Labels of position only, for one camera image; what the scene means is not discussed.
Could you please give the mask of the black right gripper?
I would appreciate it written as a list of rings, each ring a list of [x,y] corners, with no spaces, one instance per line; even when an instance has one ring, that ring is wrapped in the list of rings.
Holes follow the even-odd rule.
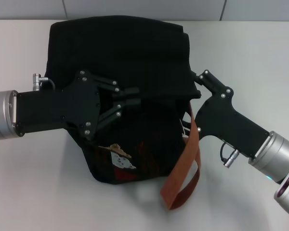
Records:
[[[234,95],[209,70],[200,75],[191,71],[194,81],[204,86],[212,96],[198,111],[195,123],[201,128],[199,138],[215,136],[239,150],[247,158],[254,158],[269,132],[237,112],[232,105]],[[191,130],[191,123],[182,121],[184,130]]]

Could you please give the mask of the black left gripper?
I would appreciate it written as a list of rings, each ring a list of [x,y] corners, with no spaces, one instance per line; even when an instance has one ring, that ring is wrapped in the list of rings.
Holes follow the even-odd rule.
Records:
[[[114,98],[131,99],[114,102],[100,114],[100,90],[112,93]],[[116,80],[81,70],[62,90],[17,94],[16,124],[22,134],[64,128],[92,140],[96,131],[118,122],[124,111],[141,108],[141,99],[136,98],[139,93],[138,87],[120,87]]]

